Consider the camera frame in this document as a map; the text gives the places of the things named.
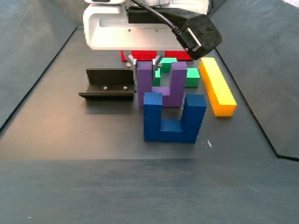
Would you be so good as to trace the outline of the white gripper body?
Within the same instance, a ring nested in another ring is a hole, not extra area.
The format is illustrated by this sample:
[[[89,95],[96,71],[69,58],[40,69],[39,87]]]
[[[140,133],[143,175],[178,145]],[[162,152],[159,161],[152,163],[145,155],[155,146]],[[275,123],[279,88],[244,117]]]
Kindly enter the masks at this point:
[[[131,0],[83,0],[84,35],[92,50],[182,51],[183,47],[166,24],[129,24]]]

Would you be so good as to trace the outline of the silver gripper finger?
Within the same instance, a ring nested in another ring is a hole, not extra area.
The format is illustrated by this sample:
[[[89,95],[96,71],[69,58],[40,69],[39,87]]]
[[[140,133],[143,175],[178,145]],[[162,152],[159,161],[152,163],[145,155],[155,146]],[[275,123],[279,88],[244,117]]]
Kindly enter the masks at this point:
[[[136,58],[132,54],[127,55],[127,63],[129,64],[131,68],[136,68]]]
[[[164,51],[156,51],[156,56],[152,59],[152,69],[156,70],[160,67],[160,61],[164,57]]]

